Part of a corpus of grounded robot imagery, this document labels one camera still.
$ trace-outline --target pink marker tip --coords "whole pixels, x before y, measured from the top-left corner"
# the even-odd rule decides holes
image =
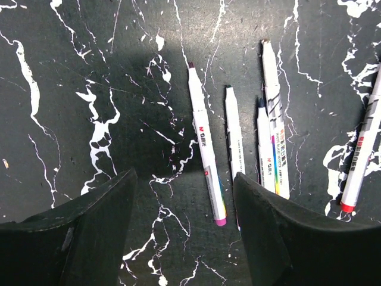
[[[226,224],[226,219],[216,219],[216,224],[218,226],[224,226]]]

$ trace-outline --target black and white marble surface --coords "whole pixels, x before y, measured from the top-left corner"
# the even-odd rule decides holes
[[[380,0],[0,0],[0,219],[21,221],[134,167],[121,285],[249,285],[224,85],[258,179],[260,40],[279,62],[291,200],[380,223],[378,139],[356,211],[336,204],[381,54]],[[213,221],[187,61],[207,95],[228,224]]]

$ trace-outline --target rainbow stripe on marker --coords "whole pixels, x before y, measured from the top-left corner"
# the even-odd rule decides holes
[[[273,144],[273,155],[274,155],[274,176],[275,176],[275,193],[280,194],[280,184],[278,177],[278,161],[276,158],[276,149],[275,149],[275,136],[271,136],[271,143]]]
[[[221,181],[221,177],[220,175],[218,176],[218,181],[220,182],[220,188],[221,188],[221,197],[222,197],[222,202],[223,202],[223,206],[224,206],[224,211],[225,211],[225,216],[227,216],[227,213],[226,213],[226,208],[225,208],[225,200],[224,200],[224,192],[222,191],[222,181]]]

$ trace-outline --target white marker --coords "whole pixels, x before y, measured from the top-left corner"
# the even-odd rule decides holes
[[[258,102],[258,153],[260,156],[261,185],[275,193],[274,155],[270,136],[270,122],[263,98]]]
[[[365,119],[358,135],[356,149],[352,159],[351,168],[346,180],[341,209],[351,213],[356,206],[357,198],[363,183],[364,174],[369,163],[369,157],[373,150],[376,135],[381,122],[381,72],[379,71],[373,92],[369,97]]]
[[[226,211],[222,198],[220,180],[218,178],[216,156],[214,155],[210,134],[208,113],[205,108],[201,81],[193,63],[189,63],[189,92],[193,107],[193,121],[200,147],[202,165],[209,190],[214,219],[218,226],[226,224]]]
[[[290,187],[288,182],[285,124],[283,122],[275,53],[271,47],[270,40],[263,40],[262,44],[265,93],[274,156],[275,192],[277,195],[289,199]]]
[[[245,173],[245,159],[243,157],[242,133],[241,126],[239,124],[237,98],[234,95],[234,90],[230,85],[226,87],[225,108],[227,133],[229,136],[230,166],[232,168],[233,182],[238,172],[242,172],[243,174]],[[241,230],[238,219],[237,227],[238,230]]]

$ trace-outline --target red marker cap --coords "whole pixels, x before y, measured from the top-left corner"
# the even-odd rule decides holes
[[[351,213],[355,207],[347,206],[346,204],[341,203],[341,210],[346,213]]]

